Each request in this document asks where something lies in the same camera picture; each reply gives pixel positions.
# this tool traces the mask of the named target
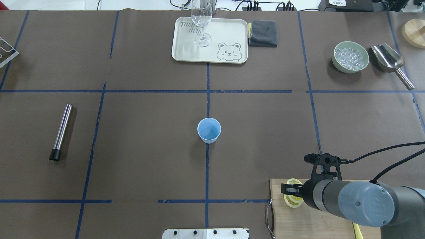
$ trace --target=wine glass base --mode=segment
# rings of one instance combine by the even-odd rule
[[[202,39],[202,34],[198,34],[195,37],[195,44],[200,47],[206,47],[211,43],[211,36],[207,33],[204,33],[205,38]]]

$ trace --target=bear face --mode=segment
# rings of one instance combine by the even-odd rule
[[[242,58],[241,45],[239,43],[233,45],[220,43],[218,45],[217,57],[220,61],[239,61]]]

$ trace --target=brown table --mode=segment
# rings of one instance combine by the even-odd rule
[[[227,12],[278,23],[277,48],[249,47],[241,65],[171,57],[188,11],[0,11],[0,35],[20,52],[0,69],[0,238],[161,238],[166,228],[250,229],[269,238],[270,178],[308,178],[309,153],[353,159],[425,140],[425,51],[401,26],[421,13]],[[373,61],[343,74],[344,40],[398,48],[416,86]],[[62,160],[48,160],[67,103]],[[218,119],[212,145],[198,122]],[[371,179],[418,151],[399,148],[342,166]],[[389,185],[423,188],[423,157]]]

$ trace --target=bowl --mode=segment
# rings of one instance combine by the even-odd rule
[[[364,64],[364,67],[363,68],[359,68],[358,70],[351,70],[351,69],[349,69],[349,68],[341,65],[341,63],[338,62],[337,59],[335,58],[335,50],[337,48],[342,48],[342,49],[344,49],[344,48],[352,48],[353,51],[357,51],[357,50],[360,51],[360,54],[363,56],[363,59],[361,60],[361,62]],[[357,44],[355,42],[345,41],[345,42],[341,42],[341,43],[339,43],[338,45],[335,46],[334,52],[332,54],[332,62],[334,64],[334,66],[338,70],[340,70],[340,71],[342,71],[344,73],[356,73],[356,72],[361,71],[364,68],[366,68],[366,66],[368,66],[368,64],[369,64],[369,55],[368,55],[368,52],[361,45],[359,45],[359,44]]]

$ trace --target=scoop handle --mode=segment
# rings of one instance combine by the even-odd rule
[[[415,87],[413,86],[412,82],[410,82],[409,78],[404,74],[404,72],[398,68],[396,71],[397,76],[400,78],[401,82],[406,86],[408,90],[413,90]]]

